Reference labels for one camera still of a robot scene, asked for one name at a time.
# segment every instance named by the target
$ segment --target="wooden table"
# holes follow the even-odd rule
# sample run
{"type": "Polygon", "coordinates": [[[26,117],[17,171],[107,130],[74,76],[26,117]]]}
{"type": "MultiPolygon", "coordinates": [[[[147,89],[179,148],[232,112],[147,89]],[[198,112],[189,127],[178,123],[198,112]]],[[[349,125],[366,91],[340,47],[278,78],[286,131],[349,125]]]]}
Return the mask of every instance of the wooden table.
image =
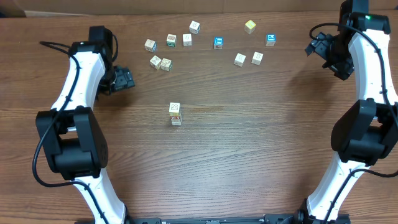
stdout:
{"type": "MultiPolygon", "coordinates": [[[[398,12],[379,11],[391,22],[389,56],[398,86],[398,12]]],[[[73,223],[92,218],[74,187],[47,189],[32,176],[39,140],[38,111],[49,110],[69,68],[64,54],[40,40],[87,40],[89,26],[105,25],[119,39],[117,64],[134,74],[136,87],[99,96],[95,116],[109,146],[108,174],[134,217],[200,218],[290,213],[318,185],[333,151],[330,133],[355,101],[354,76],[343,82],[306,57],[308,31],[338,21],[336,12],[1,19],[0,223],[73,223]],[[256,31],[248,35],[244,23],[256,31]],[[201,23],[193,46],[182,47],[192,20],[201,23]],[[265,34],[277,34],[265,47],[265,34]],[[166,46],[167,34],[177,47],[166,46]],[[214,36],[224,37],[213,50],[214,36]],[[149,65],[155,55],[173,60],[171,72],[149,65]],[[254,51],[264,54],[251,64],[254,51]],[[234,65],[246,55],[243,67],[234,65]],[[171,126],[169,103],[182,105],[183,125],[171,126]]],[[[324,29],[336,33],[335,28],[324,29]]],[[[372,169],[397,169],[398,151],[372,169]]],[[[63,181],[48,168],[39,174],[63,181]]],[[[341,212],[353,223],[397,223],[398,180],[368,174],[355,185],[341,212]]]]}

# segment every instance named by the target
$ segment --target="yellow cube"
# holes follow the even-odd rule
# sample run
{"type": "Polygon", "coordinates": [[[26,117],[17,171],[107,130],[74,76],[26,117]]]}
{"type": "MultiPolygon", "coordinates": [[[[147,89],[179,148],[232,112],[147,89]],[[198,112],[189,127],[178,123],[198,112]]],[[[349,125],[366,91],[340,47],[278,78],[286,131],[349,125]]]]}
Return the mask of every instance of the yellow cube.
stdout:
{"type": "Polygon", "coordinates": [[[244,30],[248,33],[251,34],[253,31],[256,29],[256,24],[252,21],[249,20],[245,25],[244,25],[244,30]]]}

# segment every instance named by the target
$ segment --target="label on cube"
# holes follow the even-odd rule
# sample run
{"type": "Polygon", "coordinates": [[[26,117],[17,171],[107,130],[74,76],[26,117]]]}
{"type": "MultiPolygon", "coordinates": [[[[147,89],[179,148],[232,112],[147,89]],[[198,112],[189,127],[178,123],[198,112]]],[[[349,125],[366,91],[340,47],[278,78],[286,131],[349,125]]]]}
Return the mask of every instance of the label on cube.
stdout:
{"type": "Polygon", "coordinates": [[[189,26],[189,32],[192,34],[198,34],[200,30],[200,23],[192,21],[191,25],[189,26]]]}
{"type": "Polygon", "coordinates": [[[237,54],[236,58],[235,58],[235,65],[242,67],[243,66],[243,62],[244,59],[246,58],[246,56],[244,56],[243,54],[237,54]]]}
{"type": "Polygon", "coordinates": [[[254,30],[256,29],[256,24],[252,21],[249,20],[247,23],[244,25],[244,30],[248,33],[251,34],[254,30]]]}
{"type": "Polygon", "coordinates": [[[147,39],[147,41],[145,42],[145,50],[155,52],[156,41],[147,39]]]}
{"type": "Polygon", "coordinates": [[[156,69],[160,68],[160,63],[162,63],[162,59],[160,59],[158,56],[153,56],[152,59],[150,60],[150,65],[156,69]]]}
{"type": "Polygon", "coordinates": [[[180,103],[170,103],[169,113],[172,125],[181,125],[180,103]]]}
{"type": "Polygon", "coordinates": [[[163,58],[162,63],[160,64],[160,68],[165,71],[171,71],[173,67],[173,62],[169,59],[163,58]]]}
{"type": "Polygon", "coordinates": [[[183,34],[182,35],[182,44],[184,46],[192,46],[192,35],[191,34],[183,34]]]}
{"type": "Polygon", "coordinates": [[[267,34],[267,44],[266,46],[274,46],[276,43],[276,35],[275,34],[267,34]]]}
{"type": "Polygon", "coordinates": [[[222,49],[224,43],[224,38],[222,37],[215,37],[214,38],[214,49],[222,49]]]}
{"type": "Polygon", "coordinates": [[[262,53],[255,52],[253,55],[253,59],[251,60],[251,63],[255,65],[260,65],[261,60],[262,60],[262,53]]]}
{"type": "Polygon", "coordinates": [[[177,41],[177,36],[176,36],[176,35],[169,34],[169,35],[167,36],[167,40],[166,40],[167,46],[169,46],[169,47],[175,47],[175,42],[176,42],[176,41],[177,41]]]}

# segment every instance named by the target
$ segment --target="small box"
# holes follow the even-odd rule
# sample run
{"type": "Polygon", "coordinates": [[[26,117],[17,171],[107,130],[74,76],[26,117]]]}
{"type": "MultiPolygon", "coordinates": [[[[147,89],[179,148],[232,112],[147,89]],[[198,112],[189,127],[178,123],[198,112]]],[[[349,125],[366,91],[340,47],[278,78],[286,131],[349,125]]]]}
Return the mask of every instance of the small box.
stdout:
{"type": "Polygon", "coordinates": [[[176,35],[173,35],[173,34],[167,35],[167,40],[166,40],[167,46],[175,47],[175,42],[176,41],[177,41],[177,36],[176,35]]]}
{"type": "Polygon", "coordinates": [[[261,60],[262,60],[262,53],[255,52],[253,55],[253,59],[251,60],[251,63],[255,65],[260,65],[261,60]]]}
{"type": "Polygon", "coordinates": [[[147,42],[145,42],[145,50],[150,52],[155,52],[156,41],[147,39],[147,42]]]}
{"type": "Polygon", "coordinates": [[[182,44],[184,46],[192,46],[192,35],[191,34],[182,34],[182,44]]]}
{"type": "Polygon", "coordinates": [[[275,34],[267,34],[267,44],[266,46],[274,46],[276,43],[276,35],[275,34]]]}
{"type": "Polygon", "coordinates": [[[182,117],[180,109],[180,103],[170,103],[169,113],[172,125],[181,125],[182,117]]]}
{"type": "Polygon", "coordinates": [[[150,65],[156,69],[160,68],[160,63],[162,62],[162,59],[160,59],[158,56],[154,56],[152,57],[152,59],[150,60],[150,65]]]}
{"type": "Polygon", "coordinates": [[[198,34],[200,30],[200,23],[192,21],[191,25],[189,26],[189,32],[192,34],[198,34]]]}
{"type": "Polygon", "coordinates": [[[244,31],[246,31],[248,34],[253,33],[253,31],[256,29],[256,24],[252,21],[249,20],[247,23],[244,25],[244,31]]]}
{"type": "Polygon", "coordinates": [[[246,58],[246,56],[244,56],[243,54],[237,54],[236,58],[235,58],[235,65],[242,67],[244,59],[246,58]]]}
{"type": "Polygon", "coordinates": [[[222,37],[215,37],[214,38],[214,49],[222,49],[224,43],[224,38],[222,37]]]}
{"type": "Polygon", "coordinates": [[[173,62],[169,59],[163,58],[162,63],[160,64],[160,68],[165,71],[171,71],[173,67],[173,62]]]}

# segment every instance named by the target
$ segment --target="black cable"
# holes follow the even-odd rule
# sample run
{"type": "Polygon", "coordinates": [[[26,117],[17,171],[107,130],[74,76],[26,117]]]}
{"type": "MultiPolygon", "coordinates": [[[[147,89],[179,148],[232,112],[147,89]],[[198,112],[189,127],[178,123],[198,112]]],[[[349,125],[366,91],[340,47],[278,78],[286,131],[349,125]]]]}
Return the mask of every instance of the black cable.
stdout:
{"type": "MultiPolygon", "coordinates": [[[[363,33],[362,31],[360,31],[360,30],[358,30],[358,29],[355,29],[355,28],[353,28],[353,27],[347,26],[347,25],[343,25],[343,24],[339,24],[339,23],[334,23],[334,22],[327,22],[327,23],[319,24],[319,25],[316,25],[315,27],[312,27],[312,29],[310,30],[310,37],[311,37],[311,39],[313,39],[313,40],[319,40],[319,41],[324,41],[324,40],[331,41],[331,40],[335,39],[335,37],[333,37],[332,39],[327,39],[327,38],[321,39],[321,38],[314,37],[314,36],[312,35],[312,32],[313,32],[315,29],[317,29],[317,28],[319,28],[319,27],[324,27],[324,26],[337,26],[337,27],[340,27],[340,28],[345,28],[345,29],[349,29],[349,30],[352,30],[352,31],[354,31],[354,32],[357,32],[357,33],[359,33],[361,36],[363,36],[363,37],[372,45],[372,47],[374,47],[375,52],[377,53],[377,56],[379,56],[379,60],[380,60],[380,67],[381,67],[381,88],[382,88],[381,93],[382,93],[382,95],[383,95],[384,101],[386,102],[387,106],[389,107],[389,111],[390,111],[390,113],[391,113],[391,115],[392,115],[392,117],[393,117],[395,126],[396,126],[396,128],[398,129],[398,119],[397,119],[397,115],[395,114],[394,110],[392,109],[392,106],[391,106],[391,104],[390,104],[390,102],[389,102],[389,100],[388,100],[388,97],[387,97],[387,89],[386,89],[386,71],[385,71],[385,68],[384,68],[384,60],[383,60],[383,57],[382,57],[382,55],[381,55],[381,50],[380,50],[380,48],[373,42],[372,39],[370,39],[370,37],[368,37],[368,36],[367,36],[365,33],[363,33]]],[[[329,219],[330,213],[331,213],[332,209],[335,207],[335,203],[336,203],[338,197],[340,196],[340,194],[342,193],[342,191],[343,191],[344,188],[346,187],[346,185],[347,185],[348,181],[350,180],[350,178],[351,178],[352,176],[354,176],[354,174],[355,174],[356,172],[367,172],[367,173],[369,173],[369,174],[376,175],[376,176],[378,176],[378,177],[385,177],[385,178],[391,178],[391,177],[396,177],[396,176],[398,176],[398,171],[395,172],[395,173],[393,173],[393,174],[381,174],[381,173],[374,172],[374,171],[367,170],[367,169],[357,169],[357,170],[351,171],[351,172],[349,173],[349,176],[347,176],[347,178],[346,178],[345,181],[343,182],[343,185],[341,185],[341,187],[340,187],[339,191],[337,192],[335,198],[333,199],[332,203],[330,204],[328,213],[326,214],[326,217],[325,217],[325,219],[324,219],[324,221],[323,221],[323,224],[327,224],[327,223],[328,223],[328,219],[329,219]]]]}
{"type": "Polygon", "coordinates": [[[114,37],[114,41],[116,43],[116,51],[114,52],[113,58],[112,58],[112,62],[114,62],[117,57],[118,57],[118,53],[119,53],[119,43],[118,43],[118,38],[116,37],[116,35],[112,34],[112,36],[114,37]]]}
{"type": "Polygon", "coordinates": [[[58,183],[58,184],[48,184],[48,183],[44,182],[44,181],[39,177],[39,175],[37,174],[37,158],[38,158],[38,156],[39,156],[40,149],[41,149],[41,147],[43,146],[43,142],[44,142],[45,138],[47,137],[47,135],[48,135],[48,133],[49,133],[49,131],[50,131],[50,128],[54,125],[54,123],[58,120],[58,118],[60,117],[60,115],[63,113],[63,111],[64,111],[65,108],[67,107],[68,102],[70,101],[70,98],[72,97],[73,91],[74,91],[74,89],[75,89],[75,87],[76,87],[76,84],[77,84],[77,81],[78,81],[78,77],[79,77],[79,74],[80,74],[80,65],[79,65],[79,61],[75,58],[75,56],[69,55],[69,53],[68,53],[66,50],[60,49],[60,48],[58,48],[58,47],[54,47],[54,45],[58,45],[58,46],[62,46],[62,47],[68,47],[67,45],[59,44],[59,43],[53,43],[53,42],[45,42],[45,41],[40,41],[39,43],[40,43],[41,45],[46,46],[46,47],[50,47],[51,49],[58,50],[58,51],[60,51],[60,52],[62,52],[62,53],[65,53],[65,54],[67,54],[69,57],[71,57],[71,58],[73,59],[73,61],[75,61],[75,63],[76,63],[76,75],[75,75],[75,79],[74,79],[74,81],[73,81],[73,83],[72,83],[72,86],[71,86],[71,88],[70,88],[69,94],[68,94],[67,97],[65,98],[65,102],[63,103],[63,105],[62,105],[61,108],[59,109],[58,113],[55,115],[55,117],[53,118],[53,120],[52,120],[51,123],[49,124],[48,128],[45,130],[43,136],[40,138],[39,143],[37,144],[36,151],[35,151],[35,154],[34,154],[34,157],[33,157],[33,161],[32,161],[32,172],[33,172],[33,176],[35,177],[35,180],[36,180],[39,184],[43,185],[44,187],[63,187],[63,186],[69,186],[69,185],[75,185],[75,184],[78,184],[78,185],[83,186],[83,187],[85,188],[85,190],[87,190],[88,193],[90,194],[91,199],[93,200],[93,202],[94,202],[94,204],[95,204],[95,207],[97,208],[98,213],[99,213],[99,215],[101,216],[101,218],[103,218],[105,224],[109,224],[109,222],[108,222],[108,220],[106,219],[104,213],[102,212],[101,207],[98,205],[98,202],[97,202],[97,200],[95,199],[94,193],[91,191],[90,187],[89,187],[87,184],[85,184],[85,183],[83,183],[83,182],[79,182],[79,181],[70,181],[70,182],[64,182],[64,183],[58,183]]]}

